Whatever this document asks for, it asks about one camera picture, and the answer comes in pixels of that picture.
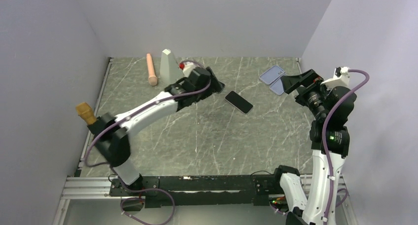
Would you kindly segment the silver phone black screen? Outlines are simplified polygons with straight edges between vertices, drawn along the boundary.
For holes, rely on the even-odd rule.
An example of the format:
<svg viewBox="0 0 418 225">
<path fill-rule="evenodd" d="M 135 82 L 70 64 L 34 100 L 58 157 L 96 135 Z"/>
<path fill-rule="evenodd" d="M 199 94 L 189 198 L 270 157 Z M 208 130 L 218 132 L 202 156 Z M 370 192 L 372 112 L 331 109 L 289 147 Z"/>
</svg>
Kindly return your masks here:
<svg viewBox="0 0 418 225">
<path fill-rule="evenodd" d="M 253 109 L 253 104 L 235 91 L 230 91 L 225 96 L 225 100 L 244 114 L 248 114 Z"/>
</svg>

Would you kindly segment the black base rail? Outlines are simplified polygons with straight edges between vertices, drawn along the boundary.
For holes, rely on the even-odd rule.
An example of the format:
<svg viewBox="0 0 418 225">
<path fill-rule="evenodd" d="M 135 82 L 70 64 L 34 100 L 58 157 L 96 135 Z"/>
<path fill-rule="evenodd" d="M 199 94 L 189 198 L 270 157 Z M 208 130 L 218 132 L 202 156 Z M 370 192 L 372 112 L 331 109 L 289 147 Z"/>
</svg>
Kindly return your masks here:
<svg viewBox="0 0 418 225">
<path fill-rule="evenodd" d="M 140 183 L 123 188 L 111 180 L 111 197 L 143 198 L 146 208 L 285 203 L 284 191 L 275 175 L 144 176 Z"/>
</svg>

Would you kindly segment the grey trapezoid block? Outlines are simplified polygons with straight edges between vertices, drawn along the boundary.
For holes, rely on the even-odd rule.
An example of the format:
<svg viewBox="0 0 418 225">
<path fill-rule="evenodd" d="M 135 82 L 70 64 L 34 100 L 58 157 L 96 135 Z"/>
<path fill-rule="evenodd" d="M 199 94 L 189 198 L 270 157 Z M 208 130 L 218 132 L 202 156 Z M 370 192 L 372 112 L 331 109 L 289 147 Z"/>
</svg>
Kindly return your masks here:
<svg viewBox="0 0 418 225">
<path fill-rule="evenodd" d="M 184 77 L 174 54 L 169 49 L 164 49 L 160 62 L 160 80 L 169 85 Z"/>
</svg>

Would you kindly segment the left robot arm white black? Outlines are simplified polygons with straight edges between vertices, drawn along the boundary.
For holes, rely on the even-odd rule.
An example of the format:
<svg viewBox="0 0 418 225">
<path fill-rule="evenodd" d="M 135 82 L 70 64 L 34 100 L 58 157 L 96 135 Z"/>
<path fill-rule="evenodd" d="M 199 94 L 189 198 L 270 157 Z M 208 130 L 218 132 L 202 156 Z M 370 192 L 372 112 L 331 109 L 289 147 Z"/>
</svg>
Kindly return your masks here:
<svg viewBox="0 0 418 225">
<path fill-rule="evenodd" d="M 195 67 L 190 74 L 165 87 L 150 101 L 125 113 L 95 116 L 86 103 L 75 109 L 94 135 L 90 146 L 105 158 L 105 164 L 121 179 L 122 189 L 136 195 L 142 187 L 142 176 L 131 157 L 131 139 L 157 120 L 204 100 L 213 93 L 221 93 L 225 85 L 210 67 Z"/>
</svg>

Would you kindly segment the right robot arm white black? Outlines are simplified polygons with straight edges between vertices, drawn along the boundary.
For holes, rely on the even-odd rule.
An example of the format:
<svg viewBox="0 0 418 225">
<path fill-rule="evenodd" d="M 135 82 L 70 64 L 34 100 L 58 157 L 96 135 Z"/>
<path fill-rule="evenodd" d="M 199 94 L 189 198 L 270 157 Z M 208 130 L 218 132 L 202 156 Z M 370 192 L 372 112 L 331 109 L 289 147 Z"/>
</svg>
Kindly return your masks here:
<svg viewBox="0 0 418 225">
<path fill-rule="evenodd" d="M 287 225 L 334 225 L 335 196 L 342 167 L 348 155 L 350 136 L 345 123 L 353 111 L 356 95 L 348 88 L 349 68 L 338 67 L 324 80 L 314 70 L 284 75 L 279 83 L 286 94 L 297 91 L 295 101 L 314 116 L 310 140 L 313 152 L 311 187 L 305 194 L 296 168 L 280 165 L 274 171 L 272 187 L 284 193 Z"/>
</svg>

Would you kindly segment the aluminium frame rail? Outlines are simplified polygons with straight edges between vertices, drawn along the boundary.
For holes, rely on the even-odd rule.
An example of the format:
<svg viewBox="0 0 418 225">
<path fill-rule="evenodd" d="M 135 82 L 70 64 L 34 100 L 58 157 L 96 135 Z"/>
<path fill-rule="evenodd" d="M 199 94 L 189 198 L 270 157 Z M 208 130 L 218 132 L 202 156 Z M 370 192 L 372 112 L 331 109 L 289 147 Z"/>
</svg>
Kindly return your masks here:
<svg viewBox="0 0 418 225">
<path fill-rule="evenodd" d="M 117 199 L 128 196 L 110 196 L 111 182 L 115 177 L 69 177 L 67 178 L 60 199 Z M 311 188 L 312 175 L 301 175 L 302 187 L 307 194 Z M 338 189 L 347 188 L 343 176 L 340 176 Z"/>
</svg>

